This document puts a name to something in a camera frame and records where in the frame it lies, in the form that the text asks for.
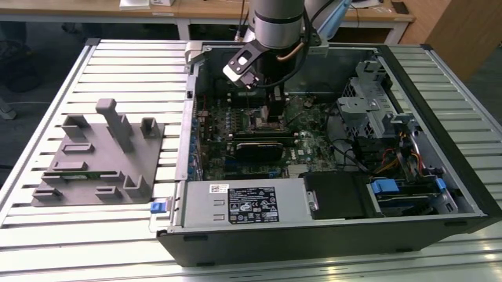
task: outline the blue tab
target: blue tab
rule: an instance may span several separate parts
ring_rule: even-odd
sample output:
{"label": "blue tab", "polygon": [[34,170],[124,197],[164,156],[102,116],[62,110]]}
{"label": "blue tab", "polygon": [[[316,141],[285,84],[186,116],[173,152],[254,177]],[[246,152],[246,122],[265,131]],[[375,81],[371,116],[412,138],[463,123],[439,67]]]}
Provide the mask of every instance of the blue tab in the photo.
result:
{"label": "blue tab", "polygon": [[166,203],[152,203],[149,206],[149,213],[165,213]]}
{"label": "blue tab", "polygon": [[436,178],[436,184],[437,184],[440,191],[444,191],[445,190],[445,183],[444,183],[444,180],[441,180],[441,178]]}
{"label": "blue tab", "polygon": [[393,179],[376,179],[371,183],[371,188],[375,194],[381,192],[399,192],[399,187]]}

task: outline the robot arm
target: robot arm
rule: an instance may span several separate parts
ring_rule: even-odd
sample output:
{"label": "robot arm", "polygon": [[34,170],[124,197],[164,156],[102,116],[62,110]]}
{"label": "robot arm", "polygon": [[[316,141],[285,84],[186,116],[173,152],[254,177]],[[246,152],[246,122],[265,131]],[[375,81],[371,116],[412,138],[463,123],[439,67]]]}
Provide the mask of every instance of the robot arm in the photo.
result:
{"label": "robot arm", "polygon": [[[321,0],[321,7],[312,17],[333,2]],[[341,0],[336,4],[321,26],[326,33],[333,34],[337,30],[349,3],[350,0]],[[301,22],[305,27],[302,35]],[[268,122],[274,122],[284,110],[284,82],[300,70],[306,59],[310,36],[316,36],[304,0],[250,0],[249,24],[254,40],[238,50],[222,72],[237,86],[265,90],[262,114]]]}

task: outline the warning label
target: warning label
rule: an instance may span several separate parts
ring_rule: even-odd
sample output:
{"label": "warning label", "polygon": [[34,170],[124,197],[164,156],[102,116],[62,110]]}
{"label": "warning label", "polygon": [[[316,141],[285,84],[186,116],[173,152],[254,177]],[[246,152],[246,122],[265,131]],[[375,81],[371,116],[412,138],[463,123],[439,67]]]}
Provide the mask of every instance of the warning label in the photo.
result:
{"label": "warning label", "polygon": [[228,189],[228,222],[230,224],[277,221],[274,187]]}

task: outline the table leg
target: table leg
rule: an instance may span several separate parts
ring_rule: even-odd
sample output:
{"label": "table leg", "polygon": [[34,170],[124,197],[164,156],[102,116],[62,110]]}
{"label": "table leg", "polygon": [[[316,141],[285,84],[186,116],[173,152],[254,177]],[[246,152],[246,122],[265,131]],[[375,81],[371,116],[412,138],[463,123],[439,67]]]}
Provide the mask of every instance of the table leg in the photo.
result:
{"label": "table leg", "polygon": [[176,19],[180,40],[189,40],[189,19]]}
{"label": "table leg", "polygon": [[408,27],[407,22],[395,23],[393,28],[387,35],[387,39],[384,40],[384,44],[387,45],[399,44],[400,38],[404,34],[407,27]]}

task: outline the slotted metal surface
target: slotted metal surface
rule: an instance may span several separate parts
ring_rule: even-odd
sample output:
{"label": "slotted metal surface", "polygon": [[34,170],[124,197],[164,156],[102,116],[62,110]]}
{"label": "slotted metal surface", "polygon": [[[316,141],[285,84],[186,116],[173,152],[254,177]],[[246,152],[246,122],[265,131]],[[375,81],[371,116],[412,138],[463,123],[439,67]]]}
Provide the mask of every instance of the slotted metal surface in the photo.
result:
{"label": "slotted metal surface", "polygon": [[[0,211],[1,281],[502,280],[497,264],[502,224],[473,234],[452,236],[413,253],[181,268],[149,232],[148,204],[30,207],[33,185],[39,182],[63,136],[57,127],[62,116],[82,113],[89,122],[103,122],[90,111],[91,103],[102,97],[117,100],[117,111],[128,115],[130,122],[142,116],[154,116],[158,122],[166,123],[153,197],[172,195],[182,109],[177,104],[184,97],[181,79],[185,77],[181,50],[184,43],[178,41],[101,41],[97,47],[83,50],[50,106],[54,114],[46,116],[47,125],[37,130],[30,141],[35,146],[30,149],[27,144],[29,152],[13,170],[19,175],[10,176],[1,190],[9,194]],[[97,54],[113,57],[95,57],[97,51],[110,51]],[[129,54],[137,56],[125,56],[124,52],[113,55],[113,51],[132,51]],[[444,74],[444,66],[431,58],[433,54],[416,47],[397,47],[392,51],[491,194],[502,201],[497,125],[471,94],[456,85],[455,78]],[[99,73],[106,74],[105,78],[93,75]],[[154,75],[142,81],[126,80],[128,76],[122,76],[145,73]],[[401,107],[407,109],[399,95]],[[6,193],[9,183],[11,193]]]}

